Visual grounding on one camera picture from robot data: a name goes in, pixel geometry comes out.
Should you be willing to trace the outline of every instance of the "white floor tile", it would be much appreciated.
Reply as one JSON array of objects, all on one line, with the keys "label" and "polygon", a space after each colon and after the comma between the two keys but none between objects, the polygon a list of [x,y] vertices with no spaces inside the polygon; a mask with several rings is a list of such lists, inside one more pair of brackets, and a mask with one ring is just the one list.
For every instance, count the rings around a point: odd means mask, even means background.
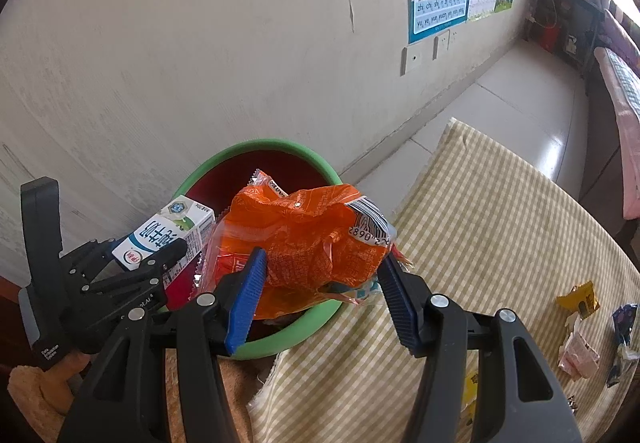
[{"label": "white floor tile", "polygon": [[557,177],[564,144],[553,140],[529,116],[476,84],[420,129],[413,139],[434,152],[452,117],[495,139],[548,178]]},{"label": "white floor tile", "polygon": [[580,195],[584,161],[587,152],[587,126],[589,102],[584,93],[584,82],[577,84],[574,100],[574,113],[569,129],[569,139],[562,156],[562,163],[556,183],[575,200]]},{"label": "white floor tile", "polygon": [[368,196],[389,219],[430,158],[429,152],[408,140],[355,187]]},{"label": "white floor tile", "polygon": [[571,123],[577,71],[533,42],[520,41],[478,78],[479,86],[530,116],[565,143]]}]

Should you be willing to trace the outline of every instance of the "yellow snack wrapper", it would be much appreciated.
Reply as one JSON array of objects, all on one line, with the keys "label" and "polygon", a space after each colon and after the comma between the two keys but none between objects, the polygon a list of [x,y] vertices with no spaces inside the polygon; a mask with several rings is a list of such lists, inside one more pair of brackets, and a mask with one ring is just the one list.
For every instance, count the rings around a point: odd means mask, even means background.
[{"label": "yellow snack wrapper", "polygon": [[600,309],[600,303],[596,299],[591,280],[581,286],[574,286],[567,295],[556,297],[556,304],[572,313],[578,312],[582,319]]},{"label": "yellow snack wrapper", "polygon": [[465,388],[462,393],[462,413],[460,418],[465,426],[473,423],[476,416],[476,397],[478,397],[478,371],[465,377]]}]

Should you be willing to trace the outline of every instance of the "metal screw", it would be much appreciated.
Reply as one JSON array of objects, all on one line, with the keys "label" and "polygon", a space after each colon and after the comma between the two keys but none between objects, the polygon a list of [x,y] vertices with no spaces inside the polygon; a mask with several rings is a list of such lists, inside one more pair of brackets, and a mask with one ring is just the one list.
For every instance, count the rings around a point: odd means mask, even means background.
[{"label": "metal screw", "polygon": [[444,295],[432,295],[431,303],[436,308],[446,308],[449,305],[449,299]]},{"label": "metal screw", "polygon": [[198,298],[196,298],[198,306],[210,306],[215,301],[216,298],[211,293],[203,293],[202,295],[198,295]]},{"label": "metal screw", "polygon": [[127,315],[127,317],[129,317],[129,320],[140,320],[145,316],[145,310],[143,310],[142,308],[133,308],[131,311],[129,311],[129,314]]},{"label": "metal screw", "polygon": [[500,310],[500,318],[505,322],[514,322],[516,319],[516,314],[510,309]]}]

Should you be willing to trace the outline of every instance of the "orange snack bag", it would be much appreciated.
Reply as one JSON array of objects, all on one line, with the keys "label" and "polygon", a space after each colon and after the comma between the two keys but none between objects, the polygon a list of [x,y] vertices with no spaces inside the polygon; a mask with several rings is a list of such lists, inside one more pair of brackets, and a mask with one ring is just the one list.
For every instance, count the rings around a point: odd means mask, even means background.
[{"label": "orange snack bag", "polygon": [[267,252],[267,281],[255,318],[302,311],[328,298],[320,291],[328,283],[357,288],[369,280],[395,234],[376,206],[351,185],[287,195],[257,170],[211,234],[198,293],[242,269],[260,246]]}]

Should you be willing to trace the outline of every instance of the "white wall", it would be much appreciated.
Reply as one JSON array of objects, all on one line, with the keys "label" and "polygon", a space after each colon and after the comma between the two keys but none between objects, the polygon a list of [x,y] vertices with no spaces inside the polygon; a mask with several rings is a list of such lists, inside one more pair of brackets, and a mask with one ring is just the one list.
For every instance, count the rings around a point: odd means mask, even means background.
[{"label": "white wall", "polygon": [[70,249],[137,227],[241,140],[287,137],[340,171],[511,41],[525,6],[463,25],[447,62],[400,76],[407,0],[9,0],[0,275],[28,281],[30,178],[60,181]]}]

